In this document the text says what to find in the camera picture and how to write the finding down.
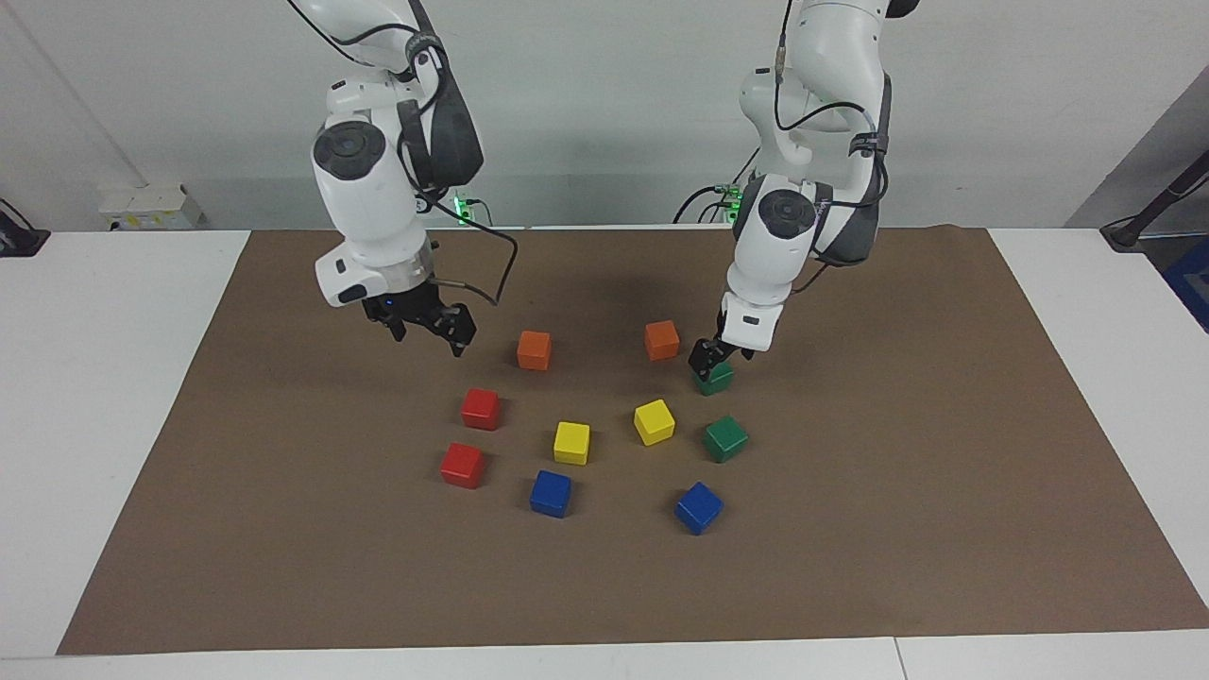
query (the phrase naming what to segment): green light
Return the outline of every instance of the green light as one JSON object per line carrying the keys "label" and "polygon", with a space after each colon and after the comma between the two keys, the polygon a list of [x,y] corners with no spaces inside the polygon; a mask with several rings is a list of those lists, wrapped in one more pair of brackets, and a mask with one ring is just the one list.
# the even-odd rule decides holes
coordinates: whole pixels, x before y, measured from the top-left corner
{"label": "green light", "polygon": [[453,194],[453,212],[458,214],[461,219],[457,223],[465,226],[465,220],[474,219],[474,209],[470,207],[469,200],[463,198],[461,194]]}

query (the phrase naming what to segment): brown paper mat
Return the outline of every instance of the brown paper mat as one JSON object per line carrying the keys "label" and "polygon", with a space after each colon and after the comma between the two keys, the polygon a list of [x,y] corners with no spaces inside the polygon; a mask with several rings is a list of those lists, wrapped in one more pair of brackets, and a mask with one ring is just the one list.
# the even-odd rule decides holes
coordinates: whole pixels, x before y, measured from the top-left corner
{"label": "brown paper mat", "polygon": [[[499,242],[438,238],[444,276],[493,280]],[[335,235],[253,235],[59,653],[1209,627],[984,231],[884,232],[710,398],[642,329],[712,329],[727,232],[521,242],[455,361],[324,305]],[[525,328],[550,373],[514,368]],[[461,426],[472,386],[501,431]],[[644,449],[658,397],[677,434]],[[725,414],[752,442],[716,465]],[[561,419],[592,425],[588,467],[550,460]],[[484,488],[441,482],[451,440],[490,454]],[[540,468],[575,480],[565,520],[527,508]],[[699,479],[727,509],[693,537],[672,507]]]}

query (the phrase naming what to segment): table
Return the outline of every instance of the table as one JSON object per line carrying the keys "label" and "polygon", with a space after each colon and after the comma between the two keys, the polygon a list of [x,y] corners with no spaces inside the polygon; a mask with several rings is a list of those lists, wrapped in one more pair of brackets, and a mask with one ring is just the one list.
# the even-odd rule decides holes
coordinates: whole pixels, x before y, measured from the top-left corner
{"label": "table", "polygon": [[[1209,459],[1197,404],[1209,397],[1209,339],[1143,257],[1111,253],[1094,231],[993,237],[1204,598]],[[5,362],[0,387],[0,675],[429,678],[491,669],[520,678],[565,668],[580,676],[624,669],[643,678],[918,679],[1209,670],[1209,632],[37,658],[58,645],[245,238],[57,235],[37,259],[0,267],[0,346],[21,348]]]}

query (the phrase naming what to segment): toy block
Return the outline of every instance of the toy block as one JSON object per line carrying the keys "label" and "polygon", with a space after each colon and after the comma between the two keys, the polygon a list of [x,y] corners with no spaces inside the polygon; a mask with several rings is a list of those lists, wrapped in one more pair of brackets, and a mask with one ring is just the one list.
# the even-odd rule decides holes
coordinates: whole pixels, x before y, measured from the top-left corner
{"label": "toy block", "polygon": [[650,446],[672,438],[676,419],[667,409],[667,403],[656,399],[634,409],[634,427],[638,431],[638,437],[642,437],[642,443]]}
{"label": "toy block", "polygon": [[747,445],[747,432],[729,415],[705,428],[705,448],[718,462],[727,462]]}
{"label": "toy block", "polygon": [[735,369],[730,367],[730,362],[722,362],[713,367],[708,380],[701,380],[701,376],[695,373],[693,374],[693,380],[696,382],[696,388],[708,397],[730,387],[730,384],[735,380]]}
{"label": "toy block", "polygon": [[516,345],[516,364],[527,370],[549,370],[554,341],[549,333],[526,330]]}
{"label": "toy block", "polygon": [[694,536],[700,536],[718,518],[722,507],[722,499],[698,482],[676,503],[676,518],[683,521]]}
{"label": "toy block", "polygon": [[482,451],[465,444],[450,444],[441,461],[441,477],[447,484],[462,486],[464,489],[478,489],[482,480],[482,469],[487,467],[487,459]]}
{"label": "toy block", "polygon": [[571,478],[555,472],[540,471],[533,480],[533,491],[530,494],[530,507],[533,512],[557,517],[567,517],[567,507],[571,505]]}
{"label": "toy block", "polygon": [[554,434],[554,460],[567,465],[588,465],[588,443],[592,428],[579,422],[560,422]]}
{"label": "toy block", "polygon": [[675,358],[679,353],[679,334],[670,321],[648,323],[646,333],[647,356],[650,361]]}
{"label": "toy block", "polygon": [[462,422],[476,430],[499,427],[499,394],[479,388],[467,392],[462,402]]}

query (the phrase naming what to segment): blue block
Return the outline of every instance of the blue block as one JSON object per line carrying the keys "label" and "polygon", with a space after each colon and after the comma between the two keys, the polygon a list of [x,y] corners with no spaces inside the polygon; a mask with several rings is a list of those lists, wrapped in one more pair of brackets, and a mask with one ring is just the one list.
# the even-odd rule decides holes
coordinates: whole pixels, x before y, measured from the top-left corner
{"label": "blue block", "polygon": [[533,512],[557,517],[567,517],[571,505],[571,478],[543,469],[533,480],[533,492],[530,494],[530,507]]}
{"label": "blue block", "polygon": [[681,496],[676,503],[676,517],[688,526],[695,536],[700,536],[710,526],[718,514],[722,513],[722,499],[716,496],[708,486],[698,482]]}

